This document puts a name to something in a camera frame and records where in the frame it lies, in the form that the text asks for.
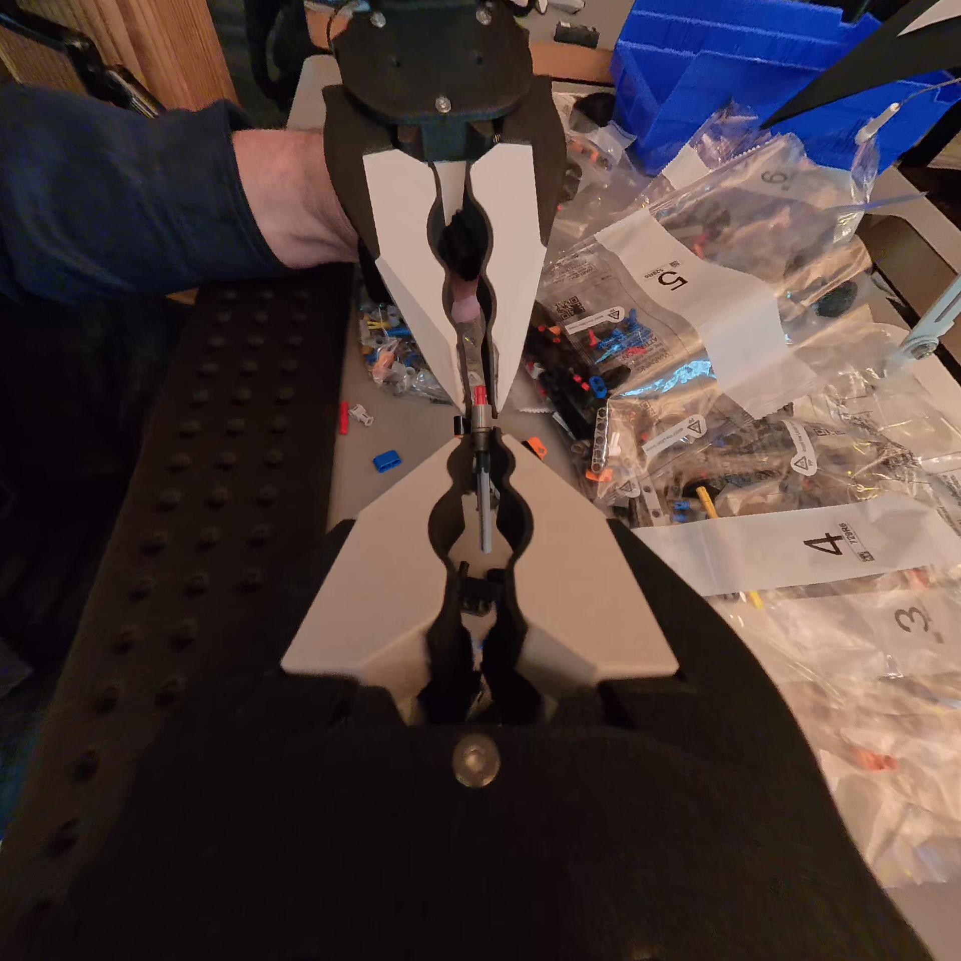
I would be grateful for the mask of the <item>wooden book stand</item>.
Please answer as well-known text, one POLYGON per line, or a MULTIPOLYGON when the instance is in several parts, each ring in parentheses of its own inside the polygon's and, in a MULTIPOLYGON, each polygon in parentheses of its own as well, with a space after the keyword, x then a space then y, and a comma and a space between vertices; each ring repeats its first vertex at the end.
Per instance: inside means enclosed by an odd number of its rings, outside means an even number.
POLYGON ((960 309, 959 229, 939 210, 927 195, 914 186, 898 170, 883 173, 874 190, 874 201, 881 214, 907 223, 910 236, 920 242, 918 266, 909 272, 909 281, 925 280, 923 293, 945 276, 943 289, 937 289, 918 322, 907 334, 889 361, 892 368, 919 361, 934 354, 941 340, 955 324, 960 309))

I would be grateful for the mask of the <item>grey red-tipped lego pin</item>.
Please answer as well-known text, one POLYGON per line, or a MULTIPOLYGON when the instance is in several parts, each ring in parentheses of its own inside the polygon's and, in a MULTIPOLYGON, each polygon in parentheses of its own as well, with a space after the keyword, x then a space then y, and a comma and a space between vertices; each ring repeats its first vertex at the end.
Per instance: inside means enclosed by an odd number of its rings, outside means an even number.
POLYGON ((486 430, 490 426, 486 339, 487 328, 481 314, 459 325, 465 398, 471 417, 472 431, 486 430))

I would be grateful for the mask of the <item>brown wooden desk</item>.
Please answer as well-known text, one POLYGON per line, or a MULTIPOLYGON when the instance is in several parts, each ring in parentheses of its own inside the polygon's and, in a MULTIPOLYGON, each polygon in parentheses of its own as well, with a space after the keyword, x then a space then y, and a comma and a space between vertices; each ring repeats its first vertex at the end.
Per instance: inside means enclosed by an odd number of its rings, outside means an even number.
POLYGON ((25 1, 23 10, 87 36, 168 109, 237 102, 204 1, 25 1))

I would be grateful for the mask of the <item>grey axle with black bush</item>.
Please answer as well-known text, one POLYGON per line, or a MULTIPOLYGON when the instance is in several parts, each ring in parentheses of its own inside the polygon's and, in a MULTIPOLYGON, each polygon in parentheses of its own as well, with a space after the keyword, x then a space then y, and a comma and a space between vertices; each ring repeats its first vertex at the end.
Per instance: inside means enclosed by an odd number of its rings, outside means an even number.
POLYGON ((478 546, 482 553, 492 550, 493 531, 493 483, 491 448, 493 430, 472 431, 471 417, 455 415, 453 418, 455 450, 450 455, 448 470, 455 489, 463 494, 474 492, 477 520, 478 546))

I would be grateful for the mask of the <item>pile of lego part bags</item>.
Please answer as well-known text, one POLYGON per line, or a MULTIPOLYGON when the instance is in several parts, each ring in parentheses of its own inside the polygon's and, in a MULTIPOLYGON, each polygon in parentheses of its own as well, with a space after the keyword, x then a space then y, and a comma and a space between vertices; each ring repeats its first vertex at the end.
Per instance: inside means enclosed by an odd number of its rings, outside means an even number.
POLYGON ((959 881, 959 416, 906 365, 849 167, 713 114, 630 204, 559 215, 529 368, 595 430, 587 496, 724 617, 887 887, 959 881), (812 304, 858 281, 849 312, 812 304))

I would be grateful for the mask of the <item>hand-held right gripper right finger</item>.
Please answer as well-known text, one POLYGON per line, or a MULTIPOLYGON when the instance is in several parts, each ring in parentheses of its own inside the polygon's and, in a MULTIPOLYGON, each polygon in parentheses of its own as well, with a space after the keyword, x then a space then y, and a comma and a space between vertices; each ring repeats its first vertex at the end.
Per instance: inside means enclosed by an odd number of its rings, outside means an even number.
POLYGON ((679 662, 611 525, 509 435, 496 434, 497 531, 511 548, 496 620, 496 712, 536 723, 546 704, 606 681, 663 679, 679 662))

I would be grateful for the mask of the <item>person's left hand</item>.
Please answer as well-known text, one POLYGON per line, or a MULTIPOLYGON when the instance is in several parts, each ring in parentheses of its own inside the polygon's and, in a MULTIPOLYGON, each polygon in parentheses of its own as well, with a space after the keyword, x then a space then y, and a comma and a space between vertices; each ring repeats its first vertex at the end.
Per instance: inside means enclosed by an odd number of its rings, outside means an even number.
POLYGON ((334 192, 321 129, 250 129, 232 141, 258 231, 285 267, 358 262, 358 236, 334 192))

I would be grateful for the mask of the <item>black perforated office chair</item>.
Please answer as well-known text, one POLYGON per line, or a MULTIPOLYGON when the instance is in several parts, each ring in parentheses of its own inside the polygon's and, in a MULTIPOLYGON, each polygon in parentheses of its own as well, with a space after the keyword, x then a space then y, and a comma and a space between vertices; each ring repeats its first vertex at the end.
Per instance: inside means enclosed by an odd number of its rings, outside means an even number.
POLYGON ((2 959, 148 956, 319 580, 354 268, 201 291, 2 843, 2 959))

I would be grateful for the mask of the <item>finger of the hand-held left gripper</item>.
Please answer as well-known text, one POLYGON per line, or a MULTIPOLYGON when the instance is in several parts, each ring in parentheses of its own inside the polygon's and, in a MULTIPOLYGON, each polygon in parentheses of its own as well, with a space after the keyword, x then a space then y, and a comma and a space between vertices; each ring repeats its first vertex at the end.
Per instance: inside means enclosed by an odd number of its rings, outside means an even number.
POLYGON ((479 279, 487 295, 488 398, 504 409, 520 363, 546 246, 541 238, 533 149, 502 142, 467 174, 470 199, 487 226, 479 279))
POLYGON ((441 199, 435 172, 408 154, 367 154, 363 169, 378 271, 427 365, 464 412, 457 332, 444 302, 448 272, 428 234, 441 199))

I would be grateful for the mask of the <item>blue plastic storage bin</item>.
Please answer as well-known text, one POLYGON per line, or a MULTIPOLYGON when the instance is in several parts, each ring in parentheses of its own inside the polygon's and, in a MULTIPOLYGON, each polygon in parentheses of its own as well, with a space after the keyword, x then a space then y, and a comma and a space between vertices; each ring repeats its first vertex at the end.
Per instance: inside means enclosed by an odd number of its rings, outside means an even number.
MULTIPOLYGON (((615 45, 615 121, 635 138, 650 176, 729 104, 764 120, 880 28, 871 14, 846 22, 839 7, 781 1, 639 1, 615 45)), ((850 166, 856 132, 895 103, 877 136, 879 171, 896 162, 959 105, 959 85, 936 71, 775 125, 822 166, 850 166)))

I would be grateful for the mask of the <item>person's left forearm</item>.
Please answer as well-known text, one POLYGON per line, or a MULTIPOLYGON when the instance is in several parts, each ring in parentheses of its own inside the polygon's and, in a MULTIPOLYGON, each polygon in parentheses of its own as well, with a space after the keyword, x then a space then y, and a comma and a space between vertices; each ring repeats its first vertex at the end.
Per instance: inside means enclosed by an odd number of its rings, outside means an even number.
POLYGON ((230 101, 158 118, 2 86, 2 298, 68 306, 279 277, 249 206, 230 101))

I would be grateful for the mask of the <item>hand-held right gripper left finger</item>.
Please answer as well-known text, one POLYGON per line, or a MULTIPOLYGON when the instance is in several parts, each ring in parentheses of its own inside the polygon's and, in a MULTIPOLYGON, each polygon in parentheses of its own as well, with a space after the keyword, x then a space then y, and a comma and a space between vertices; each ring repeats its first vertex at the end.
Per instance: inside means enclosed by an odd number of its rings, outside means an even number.
POLYGON ((388 691, 402 717, 466 719, 466 631, 450 547, 463 531, 466 439, 448 441, 331 533, 334 551, 281 660, 289 675, 388 691))

